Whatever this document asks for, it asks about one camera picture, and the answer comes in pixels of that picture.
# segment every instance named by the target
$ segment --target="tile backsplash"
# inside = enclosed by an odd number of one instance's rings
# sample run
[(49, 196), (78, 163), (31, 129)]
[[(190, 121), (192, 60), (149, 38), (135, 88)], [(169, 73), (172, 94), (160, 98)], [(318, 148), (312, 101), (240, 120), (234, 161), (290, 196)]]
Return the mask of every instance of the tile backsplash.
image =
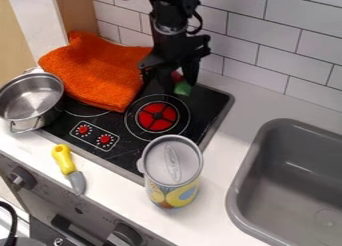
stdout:
[[(93, 1), (102, 37), (152, 46), (148, 0)], [(203, 69), (342, 112), (342, 0), (201, 2)]]

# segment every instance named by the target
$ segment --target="knife handle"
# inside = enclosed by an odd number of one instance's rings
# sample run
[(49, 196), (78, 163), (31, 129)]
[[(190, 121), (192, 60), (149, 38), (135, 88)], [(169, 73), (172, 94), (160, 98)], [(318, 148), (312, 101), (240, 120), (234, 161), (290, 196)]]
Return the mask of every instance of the knife handle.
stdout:
[(76, 171), (76, 166), (71, 159), (69, 146), (64, 144), (55, 146), (52, 149), (52, 156), (65, 176)]

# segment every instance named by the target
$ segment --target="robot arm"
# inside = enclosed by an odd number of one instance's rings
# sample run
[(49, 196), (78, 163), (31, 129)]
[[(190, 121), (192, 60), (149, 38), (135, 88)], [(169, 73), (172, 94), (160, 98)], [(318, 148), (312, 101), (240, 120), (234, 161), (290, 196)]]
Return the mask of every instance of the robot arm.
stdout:
[[(200, 60), (210, 54), (210, 36), (188, 36), (197, 34), (202, 28), (202, 18), (196, 12), (199, 0), (149, 0), (153, 7), (150, 22), (154, 47), (139, 64), (145, 82), (156, 77), (172, 94), (174, 82), (171, 74), (182, 68), (187, 83), (197, 82)], [(188, 31), (188, 20), (196, 17), (200, 27)]]

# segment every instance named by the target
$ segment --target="wall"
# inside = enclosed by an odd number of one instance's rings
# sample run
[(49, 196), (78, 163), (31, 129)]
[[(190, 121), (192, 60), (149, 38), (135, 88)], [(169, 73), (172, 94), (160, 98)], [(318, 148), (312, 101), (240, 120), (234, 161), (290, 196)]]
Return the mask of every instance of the wall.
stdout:
[(0, 0), (0, 21), (1, 85), (35, 62), (8, 0)]
[(56, 0), (9, 0), (34, 59), (68, 44)]
[[(213, 53), (203, 69), (342, 111), (342, 0), (202, 4)], [(152, 45), (147, 0), (94, 0), (94, 7), (103, 37)]]
[(56, 1), (67, 33), (73, 30), (82, 30), (98, 34), (98, 25), (92, 0)]

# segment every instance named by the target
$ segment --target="stainless steel pot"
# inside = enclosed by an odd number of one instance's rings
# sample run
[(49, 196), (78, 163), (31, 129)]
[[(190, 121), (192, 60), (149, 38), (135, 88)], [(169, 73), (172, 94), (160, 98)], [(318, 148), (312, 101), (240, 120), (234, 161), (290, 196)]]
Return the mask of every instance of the stainless steel pot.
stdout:
[(0, 117), (13, 133), (39, 129), (62, 112), (63, 93), (63, 82), (53, 74), (23, 74), (0, 88)]

